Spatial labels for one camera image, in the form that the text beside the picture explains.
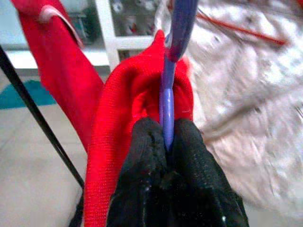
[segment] white cabinet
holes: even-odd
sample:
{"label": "white cabinet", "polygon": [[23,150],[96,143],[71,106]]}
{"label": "white cabinet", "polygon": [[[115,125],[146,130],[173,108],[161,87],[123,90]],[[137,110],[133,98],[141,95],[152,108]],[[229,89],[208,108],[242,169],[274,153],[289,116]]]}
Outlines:
{"label": "white cabinet", "polygon": [[[61,0],[70,15],[80,15],[89,8],[95,12],[94,27],[99,30],[98,37],[86,44],[83,52],[94,66],[109,65],[113,70],[126,51],[145,49],[152,36],[144,23],[153,23],[157,0]],[[115,11],[115,5],[121,4],[121,12]],[[0,1],[0,44],[17,69],[37,68],[35,59],[28,49],[26,39],[15,8],[9,0]],[[138,24],[133,34],[128,31],[127,23]]]}

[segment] red cloth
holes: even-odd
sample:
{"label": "red cloth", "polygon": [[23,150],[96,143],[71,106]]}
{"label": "red cloth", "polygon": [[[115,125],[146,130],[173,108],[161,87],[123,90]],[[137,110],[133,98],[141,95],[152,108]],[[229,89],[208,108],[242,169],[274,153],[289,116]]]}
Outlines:
{"label": "red cloth", "polygon": [[[64,110],[88,150],[85,226],[104,226],[134,123],[146,116],[159,120],[164,34],[159,31],[147,50],[123,61],[103,85],[59,17],[53,17],[47,24],[38,22],[45,4],[66,16],[58,0],[13,0],[13,3],[19,10],[42,83]],[[187,64],[180,61],[173,88],[176,119],[192,120],[193,94],[187,73]]]}

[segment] white fabric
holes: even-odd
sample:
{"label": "white fabric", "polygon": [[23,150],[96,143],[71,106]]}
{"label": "white fabric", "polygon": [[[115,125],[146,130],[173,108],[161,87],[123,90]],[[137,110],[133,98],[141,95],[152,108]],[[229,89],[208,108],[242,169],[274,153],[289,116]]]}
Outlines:
{"label": "white fabric", "polygon": [[[197,18],[186,51],[194,122],[237,193],[303,218],[303,12],[293,0],[245,2],[201,0],[199,9],[287,45]],[[166,5],[160,4],[155,25],[167,33]]]}

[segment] red string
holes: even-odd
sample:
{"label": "red string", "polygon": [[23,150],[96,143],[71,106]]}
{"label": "red string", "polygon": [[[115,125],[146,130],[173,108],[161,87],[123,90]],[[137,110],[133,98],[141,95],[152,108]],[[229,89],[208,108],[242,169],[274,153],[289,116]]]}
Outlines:
{"label": "red string", "polygon": [[257,37],[257,38],[260,38],[260,39],[263,39],[263,40],[266,40],[266,41],[269,41],[269,42],[273,42],[273,43],[276,43],[278,45],[284,45],[284,44],[286,44],[285,40],[275,39],[273,37],[270,37],[268,35],[264,35],[264,34],[259,33],[259,32],[253,32],[253,31],[241,28],[241,27],[237,27],[235,25],[231,25],[231,24],[222,22],[220,20],[209,18],[209,17],[207,17],[207,16],[205,16],[205,15],[203,15],[201,13],[198,13],[197,17],[200,18],[200,19],[212,22],[212,23],[214,23],[216,25],[219,25],[219,26],[222,26],[222,27],[234,30],[234,31],[238,31],[238,32],[249,34],[249,35],[253,35],[253,36]]}

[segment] blue plastic handle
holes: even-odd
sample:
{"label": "blue plastic handle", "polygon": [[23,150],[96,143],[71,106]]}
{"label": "blue plastic handle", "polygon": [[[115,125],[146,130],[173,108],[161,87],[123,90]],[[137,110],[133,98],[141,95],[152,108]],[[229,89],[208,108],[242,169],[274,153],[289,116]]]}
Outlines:
{"label": "blue plastic handle", "polygon": [[174,94],[176,63],[184,54],[196,18],[198,0],[175,0],[170,33],[165,41],[164,70],[160,86],[160,124],[167,151],[174,139]]}

